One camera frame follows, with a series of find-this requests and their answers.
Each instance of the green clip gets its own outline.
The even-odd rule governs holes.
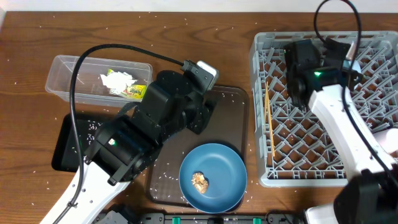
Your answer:
[[[180,217],[173,217],[173,224],[180,224],[181,223],[181,218]]]
[[[261,218],[253,218],[253,224],[261,224]]]

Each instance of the dish rack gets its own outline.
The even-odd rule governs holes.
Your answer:
[[[351,43],[358,33],[320,34]],[[302,39],[311,39],[320,52],[325,51],[314,32],[267,32],[256,35],[249,53],[259,183],[264,187],[342,187],[348,182],[328,133],[310,110],[294,107],[287,94],[283,46]],[[364,78],[351,97],[360,115],[373,133],[398,128],[398,33],[363,32],[356,59]],[[266,82],[275,156],[264,119]]]

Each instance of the blue plate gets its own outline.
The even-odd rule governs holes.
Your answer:
[[[192,175],[204,174],[209,182],[206,193],[192,185]],[[204,144],[192,150],[180,168],[180,188],[185,199],[196,209],[207,213],[226,212],[237,205],[248,184],[242,159],[222,144]]]

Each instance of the brown tray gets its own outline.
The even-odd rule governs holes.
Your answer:
[[[234,149],[242,160],[248,133],[249,97],[236,87],[214,86],[205,98],[217,100],[207,128],[200,135],[188,129],[165,142],[158,159],[148,168],[146,195],[155,203],[190,207],[178,180],[185,156],[197,146],[217,142]]]

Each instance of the wooden table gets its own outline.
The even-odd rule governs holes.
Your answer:
[[[398,14],[362,14],[361,18],[364,30],[398,27]],[[313,30],[312,21],[313,14],[308,13],[8,12],[0,33],[0,223],[38,223],[73,177],[50,165],[62,119],[69,113],[67,102],[44,89],[56,55],[81,55],[94,45],[119,43],[179,61],[204,60],[220,71],[219,84],[239,86],[249,93],[248,149],[254,149],[248,59],[254,36]],[[320,30],[356,30],[352,14],[322,14],[318,25]],[[147,62],[154,74],[179,70],[128,50],[107,49],[91,56]],[[77,109],[103,112],[104,107],[77,105]],[[107,110],[115,114],[118,109]],[[249,202],[245,200],[238,213],[299,212],[332,202],[341,190],[266,189],[257,184],[254,150],[247,150],[246,158]],[[126,203],[137,213],[197,212],[150,202],[143,196],[144,181],[145,176],[140,176],[113,202]]]

